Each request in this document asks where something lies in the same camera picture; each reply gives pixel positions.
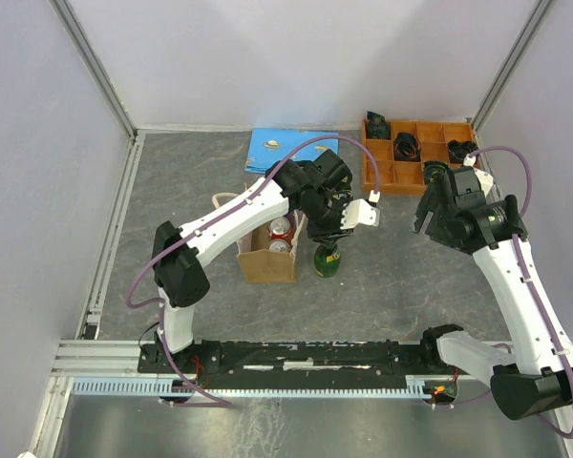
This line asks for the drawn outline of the green glass bottle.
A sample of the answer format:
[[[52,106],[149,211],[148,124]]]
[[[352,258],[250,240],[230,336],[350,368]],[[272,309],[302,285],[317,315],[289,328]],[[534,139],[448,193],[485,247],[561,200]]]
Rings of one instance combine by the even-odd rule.
[[[316,273],[323,278],[336,275],[341,263],[341,253],[336,243],[321,243],[314,253],[313,265]]]

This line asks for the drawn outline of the burlap canvas tote bag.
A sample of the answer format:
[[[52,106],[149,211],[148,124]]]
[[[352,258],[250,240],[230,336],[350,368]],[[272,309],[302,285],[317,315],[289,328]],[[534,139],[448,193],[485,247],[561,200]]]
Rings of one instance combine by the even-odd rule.
[[[267,250],[271,238],[267,232],[269,222],[262,224],[237,241],[237,261],[244,279],[249,283],[297,282],[297,245],[307,218],[298,211],[285,217],[294,223],[294,235],[289,253]]]

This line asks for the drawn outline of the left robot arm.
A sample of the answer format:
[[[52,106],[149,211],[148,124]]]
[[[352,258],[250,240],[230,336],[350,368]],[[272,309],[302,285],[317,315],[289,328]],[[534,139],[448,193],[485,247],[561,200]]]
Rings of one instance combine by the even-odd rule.
[[[163,223],[149,266],[159,290],[159,361],[173,372],[191,364],[195,306],[210,289],[204,269],[229,245],[290,212],[307,218],[308,237],[322,247],[349,236],[367,204],[352,197],[350,182],[350,169],[331,150],[314,160],[285,158],[210,214]]]

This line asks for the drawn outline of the red cola can front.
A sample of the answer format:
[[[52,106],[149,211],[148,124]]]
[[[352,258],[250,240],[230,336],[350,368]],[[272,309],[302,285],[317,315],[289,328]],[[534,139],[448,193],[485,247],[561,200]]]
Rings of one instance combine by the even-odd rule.
[[[290,242],[294,235],[294,223],[287,217],[273,219],[267,226],[271,239],[281,239]]]

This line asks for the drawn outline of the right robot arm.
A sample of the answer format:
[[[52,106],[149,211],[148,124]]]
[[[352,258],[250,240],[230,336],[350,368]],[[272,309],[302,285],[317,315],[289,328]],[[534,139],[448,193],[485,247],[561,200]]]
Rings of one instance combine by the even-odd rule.
[[[414,231],[474,259],[513,349],[499,350],[457,325],[444,325],[420,347],[420,364],[432,373],[453,365],[476,377],[511,420],[573,406],[573,343],[541,284],[516,197],[488,201],[493,179],[471,166],[427,161],[423,177]]]

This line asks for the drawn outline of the red cola can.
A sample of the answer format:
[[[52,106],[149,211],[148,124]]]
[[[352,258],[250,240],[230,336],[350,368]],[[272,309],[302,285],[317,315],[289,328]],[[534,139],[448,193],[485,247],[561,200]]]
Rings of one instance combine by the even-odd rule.
[[[291,245],[285,239],[272,239],[268,244],[267,250],[275,253],[289,253]]]
[[[273,219],[267,226],[271,239],[281,239],[290,242],[294,235],[294,223],[287,217]]]

